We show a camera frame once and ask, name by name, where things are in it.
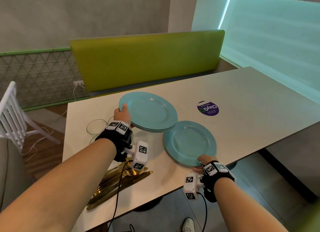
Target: table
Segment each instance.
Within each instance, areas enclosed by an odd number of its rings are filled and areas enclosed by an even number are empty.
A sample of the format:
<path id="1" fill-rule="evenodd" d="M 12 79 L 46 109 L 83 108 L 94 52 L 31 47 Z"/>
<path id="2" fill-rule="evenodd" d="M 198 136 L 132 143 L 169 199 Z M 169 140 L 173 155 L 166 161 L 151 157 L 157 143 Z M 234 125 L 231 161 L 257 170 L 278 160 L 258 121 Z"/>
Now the table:
<path id="1" fill-rule="evenodd" d="M 179 121 L 205 126 L 217 142 L 216 156 L 223 164 L 238 161 L 320 121 L 320 105 L 246 67 L 69 103 L 63 161 L 89 144 L 93 135 L 86 132 L 86 126 L 90 121 L 108 120 L 120 98 L 134 91 L 162 96 L 175 107 Z M 204 115 L 197 108 L 201 101 L 213 102 L 219 113 Z M 167 155 L 162 133 L 137 128 L 133 132 L 134 142 L 139 139 L 149 144 L 147 167 L 154 173 L 119 194 L 116 216 L 182 187 L 190 171 Z M 114 196 L 94 210 L 83 210 L 73 231 L 83 232 L 111 220 L 115 203 Z"/>

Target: purple circular sticker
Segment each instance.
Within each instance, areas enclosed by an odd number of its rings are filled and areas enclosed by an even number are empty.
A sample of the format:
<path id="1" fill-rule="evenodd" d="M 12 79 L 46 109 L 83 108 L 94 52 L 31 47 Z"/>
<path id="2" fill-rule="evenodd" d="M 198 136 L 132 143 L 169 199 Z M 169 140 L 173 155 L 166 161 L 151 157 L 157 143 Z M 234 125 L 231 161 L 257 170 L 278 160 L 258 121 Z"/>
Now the purple circular sticker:
<path id="1" fill-rule="evenodd" d="M 198 103 L 198 110 L 207 116 L 215 116 L 219 113 L 219 108 L 217 105 L 210 101 L 200 101 Z"/>

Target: gray sofa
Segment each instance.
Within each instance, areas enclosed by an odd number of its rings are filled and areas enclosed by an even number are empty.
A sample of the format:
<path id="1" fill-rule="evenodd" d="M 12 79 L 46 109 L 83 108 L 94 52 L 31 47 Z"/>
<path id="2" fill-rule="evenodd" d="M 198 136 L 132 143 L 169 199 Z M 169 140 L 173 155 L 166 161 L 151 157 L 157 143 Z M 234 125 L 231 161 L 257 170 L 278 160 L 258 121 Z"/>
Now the gray sofa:
<path id="1" fill-rule="evenodd" d="M 35 180 L 26 173 L 22 156 L 10 139 L 0 138 L 0 212 Z"/>

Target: shoe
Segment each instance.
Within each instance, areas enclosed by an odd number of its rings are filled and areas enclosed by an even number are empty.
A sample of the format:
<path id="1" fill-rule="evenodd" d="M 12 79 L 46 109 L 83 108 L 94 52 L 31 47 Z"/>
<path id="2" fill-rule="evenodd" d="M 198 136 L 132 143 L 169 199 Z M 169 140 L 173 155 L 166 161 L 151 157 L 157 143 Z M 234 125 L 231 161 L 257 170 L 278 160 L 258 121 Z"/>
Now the shoe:
<path id="1" fill-rule="evenodd" d="M 195 230 L 195 223 L 193 222 L 192 218 L 186 218 L 182 225 L 182 232 L 196 232 Z"/>

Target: hand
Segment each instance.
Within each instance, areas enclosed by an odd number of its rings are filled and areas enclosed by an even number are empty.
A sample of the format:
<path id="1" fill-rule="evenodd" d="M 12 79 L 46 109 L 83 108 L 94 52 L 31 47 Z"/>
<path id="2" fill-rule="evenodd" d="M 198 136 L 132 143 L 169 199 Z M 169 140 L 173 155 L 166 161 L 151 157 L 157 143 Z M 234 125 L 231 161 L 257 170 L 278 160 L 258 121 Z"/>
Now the hand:
<path id="1" fill-rule="evenodd" d="M 131 115 L 126 103 L 123 103 L 122 105 L 122 112 L 119 108 L 114 110 L 113 120 L 124 121 L 126 124 L 131 125 Z"/>
<path id="2" fill-rule="evenodd" d="M 206 165 L 208 164 L 210 161 L 213 161 L 213 160 L 216 160 L 218 161 L 218 159 L 214 156 L 210 156 L 210 155 L 206 155 L 206 154 L 203 154 L 201 156 L 199 156 L 197 158 L 198 161 L 200 161 L 203 165 Z M 193 167 L 192 170 L 194 172 L 197 172 L 199 174 L 202 174 L 203 175 L 203 170 L 201 168 L 201 166 L 196 166 L 196 167 Z"/>

